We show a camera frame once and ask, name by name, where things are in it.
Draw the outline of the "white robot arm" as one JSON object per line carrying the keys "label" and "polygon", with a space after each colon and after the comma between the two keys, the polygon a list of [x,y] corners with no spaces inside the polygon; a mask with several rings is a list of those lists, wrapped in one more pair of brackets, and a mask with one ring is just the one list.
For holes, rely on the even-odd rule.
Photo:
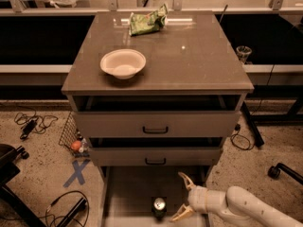
{"label": "white robot arm", "polygon": [[253,219],[264,227],[303,227],[298,220],[276,210],[242,187],[231,186],[225,192],[196,185],[187,174],[179,172],[188,191],[188,205],[182,204],[171,222],[189,218],[195,213],[214,214],[238,227]]}

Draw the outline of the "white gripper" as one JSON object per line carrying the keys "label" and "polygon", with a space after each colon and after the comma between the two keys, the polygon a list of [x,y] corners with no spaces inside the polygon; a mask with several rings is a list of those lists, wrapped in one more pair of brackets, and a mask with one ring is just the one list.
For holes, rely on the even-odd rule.
{"label": "white gripper", "polygon": [[187,191],[189,191],[187,200],[190,206],[182,204],[178,211],[170,218],[170,222],[189,218],[195,212],[219,215],[227,208],[224,192],[196,186],[196,184],[184,172],[179,172],[178,175],[183,179],[185,187]]}

